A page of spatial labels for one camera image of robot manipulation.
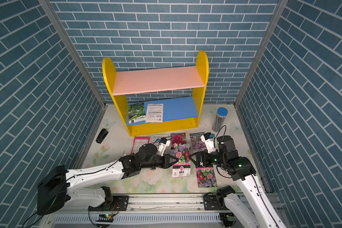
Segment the purple flower seed packet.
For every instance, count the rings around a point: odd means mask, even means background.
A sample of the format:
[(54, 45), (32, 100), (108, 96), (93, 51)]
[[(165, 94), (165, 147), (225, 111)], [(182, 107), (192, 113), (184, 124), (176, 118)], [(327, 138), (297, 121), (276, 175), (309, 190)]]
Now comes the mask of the purple flower seed packet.
[(205, 143), (201, 140), (201, 137), (203, 135), (204, 135), (204, 132), (190, 134), (192, 149), (194, 152), (207, 150)]

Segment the pink aster seed packet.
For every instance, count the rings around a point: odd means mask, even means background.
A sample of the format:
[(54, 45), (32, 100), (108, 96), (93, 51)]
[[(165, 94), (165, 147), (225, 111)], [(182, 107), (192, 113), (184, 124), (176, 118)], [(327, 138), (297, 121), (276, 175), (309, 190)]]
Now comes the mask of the pink aster seed packet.
[(173, 155), (179, 161), (173, 165), (172, 177), (188, 177), (191, 173), (190, 161), (190, 145), (189, 144), (174, 144)]

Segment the mixed aster flower seed packet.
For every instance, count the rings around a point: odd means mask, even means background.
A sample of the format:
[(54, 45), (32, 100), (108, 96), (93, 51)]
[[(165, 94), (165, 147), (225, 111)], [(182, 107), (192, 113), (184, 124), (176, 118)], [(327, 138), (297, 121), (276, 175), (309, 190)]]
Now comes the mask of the mixed aster flower seed packet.
[(199, 188), (209, 188), (218, 186), (213, 167), (197, 168), (196, 175)]

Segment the pink hollyhock seed packet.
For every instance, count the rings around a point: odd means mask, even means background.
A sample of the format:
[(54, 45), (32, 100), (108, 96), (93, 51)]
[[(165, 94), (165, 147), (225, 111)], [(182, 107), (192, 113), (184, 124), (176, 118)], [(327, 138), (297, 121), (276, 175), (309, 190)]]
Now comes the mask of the pink hollyhock seed packet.
[(186, 144), (186, 134), (185, 133), (172, 133), (171, 134), (171, 145), (174, 148), (176, 145)]

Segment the white text back seed packet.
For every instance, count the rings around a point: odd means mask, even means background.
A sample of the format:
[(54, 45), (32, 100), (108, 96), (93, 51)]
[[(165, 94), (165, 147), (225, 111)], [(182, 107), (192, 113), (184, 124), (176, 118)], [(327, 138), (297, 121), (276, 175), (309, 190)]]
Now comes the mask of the white text back seed packet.
[(152, 139), (150, 140), (150, 142), (158, 142), (158, 140), (159, 139), (161, 139), (161, 138), (166, 138), (166, 139), (168, 139), (169, 138), (169, 135), (165, 135), (165, 134), (163, 134), (163, 135), (161, 135), (161, 134), (158, 134), (158, 135), (153, 135), (152, 136)]

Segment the pink back seed packet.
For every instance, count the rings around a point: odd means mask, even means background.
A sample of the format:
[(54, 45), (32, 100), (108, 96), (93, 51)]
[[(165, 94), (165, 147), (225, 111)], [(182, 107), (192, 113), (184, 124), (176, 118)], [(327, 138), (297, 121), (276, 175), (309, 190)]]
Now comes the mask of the pink back seed packet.
[(148, 144), (150, 141), (150, 137), (149, 136), (136, 136), (134, 138), (134, 143), (133, 143), (133, 148), (132, 148), (132, 154), (136, 154), (140, 147), (144, 144)]

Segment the white text packet shelf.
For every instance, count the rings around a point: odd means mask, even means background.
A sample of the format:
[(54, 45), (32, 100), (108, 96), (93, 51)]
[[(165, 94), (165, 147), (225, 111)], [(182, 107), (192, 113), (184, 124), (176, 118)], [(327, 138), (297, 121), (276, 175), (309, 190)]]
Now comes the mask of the white text packet shelf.
[(146, 110), (146, 123), (163, 122), (163, 104), (148, 104)]

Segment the green gourd seed packet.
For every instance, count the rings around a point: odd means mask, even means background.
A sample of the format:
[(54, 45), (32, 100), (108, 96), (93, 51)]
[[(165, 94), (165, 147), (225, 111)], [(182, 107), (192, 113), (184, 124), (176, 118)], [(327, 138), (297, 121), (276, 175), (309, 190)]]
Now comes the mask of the green gourd seed packet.
[(129, 104), (127, 108), (127, 113), (129, 124), (145, 121), (146, 112), (144, 108), (144, 102)]

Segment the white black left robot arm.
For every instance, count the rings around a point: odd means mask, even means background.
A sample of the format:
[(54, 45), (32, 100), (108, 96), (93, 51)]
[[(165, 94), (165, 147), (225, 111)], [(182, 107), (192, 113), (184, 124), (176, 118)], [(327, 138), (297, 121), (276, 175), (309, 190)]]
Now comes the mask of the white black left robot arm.
[(136, 154), (123, 156), (113, 163), (86, 169), (67, 170), (55, 167), (38, 184), (37, 214), (51, 214), (74, 203), (83, 188), (105, 181), (122, 180), (136, 176), (142, 169), (168, 169), (178, 162), (170, 154), (162, 154), (154, 144), (146, 144)]

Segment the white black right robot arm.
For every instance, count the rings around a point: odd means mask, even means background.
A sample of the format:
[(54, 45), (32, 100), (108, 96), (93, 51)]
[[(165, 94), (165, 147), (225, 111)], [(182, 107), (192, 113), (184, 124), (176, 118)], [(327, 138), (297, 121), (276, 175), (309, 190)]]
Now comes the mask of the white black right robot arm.
[(225, 170), (249, 203), (246, 207), (233, 188), (227, 186), (217, 190), (218, 207), (231, 211), (245, 228), (286, 227), (264, 192), (254, 166), (247, 157), (239, 156), (234, 140), (230, 136), (215, 137), (211, 133), (200, 138), (207, 149), (195, 152), (195, 159), (191, 161), (197, 168), (214, 165)]

